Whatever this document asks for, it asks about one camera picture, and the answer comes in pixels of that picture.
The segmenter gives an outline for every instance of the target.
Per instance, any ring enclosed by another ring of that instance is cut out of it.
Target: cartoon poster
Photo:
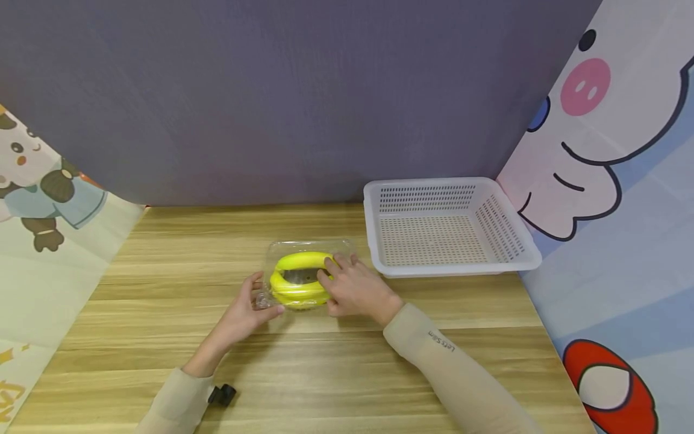
[[[0,433],[142,210],[104,191],[0,106]]]
[[[691,1],[604,0],[498,177],[543,254],[525,286],[601,434],[694,424],[692,22]]]

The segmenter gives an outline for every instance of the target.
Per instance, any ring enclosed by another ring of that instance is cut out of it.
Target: clear plastic container
[[[263,288],[256,296],[258,308],[278,304],[290,310],[317,308],[330,298],[318,282],[323,261],[355,250],[349,240],[278,241],[270,244],[263,266]]]

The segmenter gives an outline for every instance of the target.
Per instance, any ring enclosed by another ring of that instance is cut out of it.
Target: gray backdrop
[[[0,3],[0,102],[121,197],[495,177],[600,0]]]

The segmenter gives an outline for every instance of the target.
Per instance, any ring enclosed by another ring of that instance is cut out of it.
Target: pig ear
[[[7,112],[3,106],[0,106],[0,130],[11,130],[17,126],[17,122],[7,116]]]

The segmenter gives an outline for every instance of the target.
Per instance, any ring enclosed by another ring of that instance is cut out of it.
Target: wood grain surface
[[[150,209],[8,432],[132,432],[270,242],[343,237],[370,264],[361,205]],[[546,433],[595,432],[516,274],[389,283]],[[365,318],[287,313],[238,344],[216,379],[239,394],[210,408],[198,433],[458,432]]]

